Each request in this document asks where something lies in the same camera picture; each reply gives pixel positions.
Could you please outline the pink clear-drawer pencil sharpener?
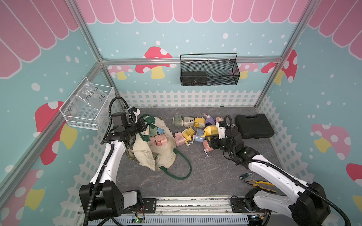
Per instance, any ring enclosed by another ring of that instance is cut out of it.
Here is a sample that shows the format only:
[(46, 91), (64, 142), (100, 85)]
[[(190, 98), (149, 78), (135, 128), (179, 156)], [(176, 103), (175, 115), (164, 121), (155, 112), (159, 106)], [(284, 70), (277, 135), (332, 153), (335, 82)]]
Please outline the pink clear-drawer pencil sharpener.
[(155, 142), (158, 147), (164, 146), (164, 145), (168, 144), (168, 138), (165, 133), (162, 133), (162, 134), (155, 136)]

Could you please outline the pink boxy pencil sharpener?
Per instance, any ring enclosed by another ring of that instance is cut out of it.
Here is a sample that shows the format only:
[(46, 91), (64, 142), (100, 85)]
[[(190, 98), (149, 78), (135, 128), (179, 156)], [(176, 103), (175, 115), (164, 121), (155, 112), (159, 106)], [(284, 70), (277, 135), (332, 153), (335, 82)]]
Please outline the pink boxy pencil sharpener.
[(177, 132), (174, 134), (174, 140), (176, 143), (176, 146), (182, 146), (185, 144), (186, 138), (183, 136), (183, 134), (181, 132)]

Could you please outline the beige pencil sharpener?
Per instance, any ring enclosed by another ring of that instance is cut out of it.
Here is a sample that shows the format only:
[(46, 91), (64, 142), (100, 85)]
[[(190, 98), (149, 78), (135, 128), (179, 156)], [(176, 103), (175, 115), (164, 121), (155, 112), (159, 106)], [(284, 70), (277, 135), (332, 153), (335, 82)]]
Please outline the beige pencil sharpener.
[(195, 118), (194, 117), (185, 116), (183, 118), (183, 126), (184, 127), (194, 127), (194, 123), (195, 123)]

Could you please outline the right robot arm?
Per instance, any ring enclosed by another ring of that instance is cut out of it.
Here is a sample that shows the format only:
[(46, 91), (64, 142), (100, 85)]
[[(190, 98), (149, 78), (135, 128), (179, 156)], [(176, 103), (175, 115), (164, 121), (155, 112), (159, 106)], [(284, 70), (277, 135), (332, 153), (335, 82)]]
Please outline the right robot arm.
[(276, 212), (290, 217), (299, 226), (320, 226), (334, 209), (343, 218), (345, 225), (351, 225), (348, 216), (327, 199), (323, 187), (298, 179), (268, 161), (262, 154), (244, 145), (241, 135), (236, 134), (232, 118), (226, 115), (215, 125), (205, 127), (203, 137), (212, 149), (220, 149), (227, 160), (243, 166), (283, 192), (277, 195), (270, 189), (252, 182), (245, 196), (243, 206), (248, 212), (267, 210), (267, 215)]

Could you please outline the pink red-drawer pencil sharpener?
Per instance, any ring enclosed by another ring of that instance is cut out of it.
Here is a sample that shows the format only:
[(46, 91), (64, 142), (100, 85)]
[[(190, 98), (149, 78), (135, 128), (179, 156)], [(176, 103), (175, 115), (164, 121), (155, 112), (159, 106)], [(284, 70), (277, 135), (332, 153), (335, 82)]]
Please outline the pink red-drawer pencil sharpener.
[(155, 146), (155, 145), (156, 145), (156, 140), (155, 140), (155, 137), (150, 136), (149, 145), (150, 145), (150, 146)]

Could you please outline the mint green pencil sharpener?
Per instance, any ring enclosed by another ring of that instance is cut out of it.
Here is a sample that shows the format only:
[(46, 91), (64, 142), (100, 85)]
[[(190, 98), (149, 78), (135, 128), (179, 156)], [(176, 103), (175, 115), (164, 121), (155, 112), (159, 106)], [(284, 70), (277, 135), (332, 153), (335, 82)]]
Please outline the mint green pencil sharpener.
[(150, 126), (149, 129), (149, 136), (154, 137), (158, 135), (158, 127), (157, 126)]

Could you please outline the blue grey pencil sharpener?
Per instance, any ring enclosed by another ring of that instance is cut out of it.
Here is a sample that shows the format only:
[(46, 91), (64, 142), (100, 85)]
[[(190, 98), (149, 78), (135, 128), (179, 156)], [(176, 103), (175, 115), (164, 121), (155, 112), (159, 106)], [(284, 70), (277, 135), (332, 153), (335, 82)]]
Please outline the blue grey pencil sharpener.
[(192, 143), (194, 143), (194, 142), (203, 143), (203, 141), (205, 139), (204, 137), (202, 137), (203, 135), (204, 135), (204, 130), (203, 129), (197, 129), (197, 131), (193, 135)]

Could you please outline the yellow white pencil sharpener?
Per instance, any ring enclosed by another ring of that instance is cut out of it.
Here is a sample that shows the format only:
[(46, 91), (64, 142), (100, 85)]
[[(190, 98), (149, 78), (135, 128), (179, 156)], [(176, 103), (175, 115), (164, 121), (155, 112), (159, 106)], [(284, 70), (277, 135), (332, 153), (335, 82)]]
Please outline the yellow white pencil sharpener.
[(204, 134), (201, 137), (211, 136), (211, 135), (218, 135), (218, 128), (216, 125), (206, 126), (204, 129)]

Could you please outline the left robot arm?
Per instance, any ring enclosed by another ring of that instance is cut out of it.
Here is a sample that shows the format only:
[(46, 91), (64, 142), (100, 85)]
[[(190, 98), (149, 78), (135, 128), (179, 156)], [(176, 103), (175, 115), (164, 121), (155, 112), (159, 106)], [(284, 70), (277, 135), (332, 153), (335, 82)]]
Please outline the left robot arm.
[(122, 156), (136, 135), (146, 130), (146, 123), (138, 119), (139, 109), (125, 105), (125, 109), (119, 113), (112, 113), (112, 106), (122, 97), (115, 97), (108, 107), (109, 125), (101, 141), (105, 146), (99, 168), (91, 181), (82, 185), (79, 190), (81, 204), (84, 210), (83, 225), (90, 221), (101, 219), (104, 222), (119, 217), (124, 211), (132, 211), (135, 214), (142, 211), (144, 202), (140, 191), (132, 190), (121, 192), (116, 185), (118, 168)]

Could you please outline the yellow crank pencil sharpener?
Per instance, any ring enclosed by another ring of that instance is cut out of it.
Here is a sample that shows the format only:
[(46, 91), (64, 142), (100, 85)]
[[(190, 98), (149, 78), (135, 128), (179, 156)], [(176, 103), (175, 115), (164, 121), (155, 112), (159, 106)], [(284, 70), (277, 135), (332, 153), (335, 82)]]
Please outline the yellow crank pencil sharpener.
[(190, 143), (193, 143), (193, 137), (195, 135), (195, 131), (193, 128), (188, 127), (182, 132), (182, 136), (185, 138), (185, 144), (187, 146), (190, 145)]

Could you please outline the purple pencil sharpener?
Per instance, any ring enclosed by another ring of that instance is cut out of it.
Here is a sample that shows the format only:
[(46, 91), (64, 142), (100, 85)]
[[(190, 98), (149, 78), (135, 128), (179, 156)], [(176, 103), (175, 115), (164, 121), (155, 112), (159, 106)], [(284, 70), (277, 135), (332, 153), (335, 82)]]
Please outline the purple pencil sharpener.
[(205, 113), (203, 113), (204, 117), (205, 117), (205, 125), (207, 126), (213, 126), (216, 124), (216, 121), (213, 117), (211, 117), (210, 115), (207, 115)]

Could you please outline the cream canvas tote bag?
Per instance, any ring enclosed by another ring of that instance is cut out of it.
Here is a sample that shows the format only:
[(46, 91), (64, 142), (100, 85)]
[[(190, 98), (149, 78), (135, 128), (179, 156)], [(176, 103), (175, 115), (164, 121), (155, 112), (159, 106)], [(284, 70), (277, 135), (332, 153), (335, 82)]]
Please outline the cream canvas tote bag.
[[(147, 129), (145, 132), (138, 133), (135, 136), (134, 141), (126, 148), (126, 155), (134, 163), (147, 167), (153, 171), (161, 170), (166, 175), (176, 180), (188, 179), (192, 174), (191, 162), (184, 154), (177, 150), (172, 132), (167, 127), (162, 118), (153, 117), (150, 114), (143, 114), (139, 117), (139, 119), (145, 120)], [(168, 144), (159, 147), (157, 145), (150, 146), (150, 126), (157, 126), (162, 128), (168, 138)], [(174, 164), (178, 155), (182, 157), (189, 166), (188, 174), (183, 177), (178, 177), (168, 171), (168, 169)]]

